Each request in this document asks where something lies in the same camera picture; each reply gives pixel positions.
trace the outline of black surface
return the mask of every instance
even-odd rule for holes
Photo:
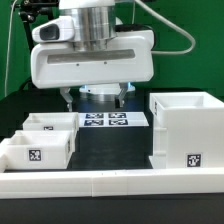
[[[152,120],[148,111],[148,91],[138,91],[137,96],[126,100],[124,108],[119,110],[115,110],[111,103],[81,100],[77,91],[73,92],[73,96],[77,103],[74,108],[79,112],[145,111],[148,120]],[[0,101],[1,138],[11,137],[28,113],[66,110],[66,104],[56,90],[13,93]],[[146,158],[152,149],[152,123],[148,129],[126,129],[81,129],[77,138],[78,150],[68,169],[150,168]],[[223,208],[224,194],[10,199],[0,200],[0,223],[223,224]]]

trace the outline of white base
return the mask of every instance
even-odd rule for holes
[[[0,198],[224,192],[224,168],[0,174]]]
[[[165,155],[153,155],[149,156],[150,163],[153,169],[166,169],[166,156]]]
[[[118,83],[102,84],[102,85],[85,85],[79,91],[81,93],[88,93],[93,95],[118,95],[121,91]],[[135,87],[131,84],[128,86],[128,92],[135,91]]]

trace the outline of white bin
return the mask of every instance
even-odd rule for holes
[[[72,155],[70,131],[16,131],[0,151],[7,169],[66,169]]]
[[[30,113],[23,123],[24,131],[71,131],[71,149],[75,152],[75,138],[79,130],[78,113]]]
[[[224,167],[224,104],[206,92],[152,93],[154,168]]]

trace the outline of green background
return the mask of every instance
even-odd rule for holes
[[[7,39],[10,17],[9,0],[0,1],[0,99],[4,96]],[[154,77],[139,87],[196,87],[219,97],[224,96],[224,1],[157,0],[149,5],[158,13],[190,32],[196,39],[195,50],[182,56],[153,56]],[[132,5],[118,4],[116,15],[131,23]],[[150,25],[156,33],[154,50],[181,50],[189,42],[175,31],[136,9],[136,23]],[[13,16],[9,93],[16,91],[30,76],[29,50],[18,10]]]

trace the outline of cable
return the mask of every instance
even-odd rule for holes
[[[11,34],[12,34],[12,17],[15,4],[18,0],[15,0],[12,4],[10,22],[9,22],[9,36],[8,36],[8,48],[7,48],[7,59],[6,59],[6,71],[5,71],[5,97],[8,94],[8,76],[9,76],[9,60],[10,60],[10,45],[11,45]]]
[[[135,8],[136,8],[136,4],[135,1],[133,1],[133,12],[132,12],[132,24],[135,23]]]
[[[152,54],[155,54],[155,55],[182,55],[182,54],[187,54],[194,49],[194,47],[196,45],[196,41],[195,41],[194,37],[191,36],[191,34],[189,34],[184,29],[180,28],[179,26],[175,25],[168,19],[164,18],[163,16],[159,15],[157,12],[152,10],[149,6],[147,6],[141,0],[134,0],[134,1],[139,6],[141,6],[145,11],[147,11],[149,14],[151,14],[153,17],[160,20],[161,22],[163,22],[170,28],[174,29],[176,32],[182,34],[184,37],[186,37],[191,42],[191,46],[186,50],[182,50],[182,51],[152,51]]]

